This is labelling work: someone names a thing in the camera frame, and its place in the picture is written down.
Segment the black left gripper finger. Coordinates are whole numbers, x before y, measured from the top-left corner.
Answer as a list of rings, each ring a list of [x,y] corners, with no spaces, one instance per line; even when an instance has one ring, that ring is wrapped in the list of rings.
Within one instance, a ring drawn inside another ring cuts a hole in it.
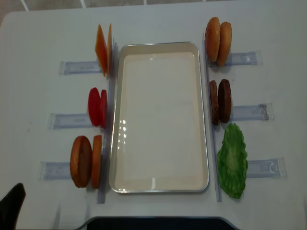
[[[0,201],[0,229],[14,230],[26,192],[22,183],[16,184]]]

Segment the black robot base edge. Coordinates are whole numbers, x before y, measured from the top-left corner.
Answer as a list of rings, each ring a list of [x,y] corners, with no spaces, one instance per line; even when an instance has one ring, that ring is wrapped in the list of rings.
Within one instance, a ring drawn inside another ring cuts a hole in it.
[[[221,218],[103,217],[90,221],[88,230],[235,230]]]

